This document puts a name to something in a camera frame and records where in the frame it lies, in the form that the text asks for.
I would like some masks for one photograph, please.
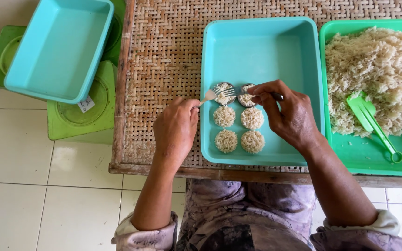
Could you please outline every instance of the woven rattan surface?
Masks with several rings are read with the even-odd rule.
[[[255,17],[331,20],[402,18],[402,0],[138,0],[127,63],[122,163],[151,164],[153,121],[175,96],[199,99],[204,27],[213,20]],[[306,172],[304,167],[210,163],[200,151],[199,130],[184,167]]]

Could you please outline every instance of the person's left hand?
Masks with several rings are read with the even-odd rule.
[[[199,100],[176,97],[153,123],[155,158],[172,168],[181,166],[197,134]]]

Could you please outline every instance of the fork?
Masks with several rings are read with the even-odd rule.
[[[209,100],[214,100],[219,94],[221,93],[221,89],[216,86],[213,90],[208,90],[205,95],[204,95],[204,99],[201,101],[201,103],[199,104],[198,108],[204,104],[204,102],[209,101]]]
[[[249,93],[248,93],[248,91],[245,91],[243,89],[243,87],[237,86],[237,87],[231,87],[229,89],[224,90],[223,94],[226,97],[230,97],[230,96],[244,95],[244,94],[249,94]],[[270,94],[276,101],[283,101],[283,96],[281,94],[278,94],[276,92],[271,92]]]

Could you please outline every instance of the forearm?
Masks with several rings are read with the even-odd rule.
[[[317,197],[331,225],[365,226],[378,213],[361,186],[339,160],[322,135],[303,151]]]
[[[140,231],[157,230],[169,224],[171,212],[171,190],[174,168],[159,158],[153,158],[150,173],[137,200],[131,219]]]

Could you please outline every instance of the green plastic stool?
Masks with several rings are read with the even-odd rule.
[[[50,140],[112,144],[114,132],[115,79],[117,67],[100,62],[89,96],[95,105],[83,113],[79,104],[47,101]]]
[[[125,16],[124,0],[110,0],[114,4],[114,16],[111,21],[111,32],[106,41],[102,61],[109,60],[117,67],[119,62],[120,45],[122,42],[123,18]]]
[[[26,31],[26,26],[4,26],[0,34],[0,88],[4,87],[4,78],[8,67],[13,60],[21,37]]]

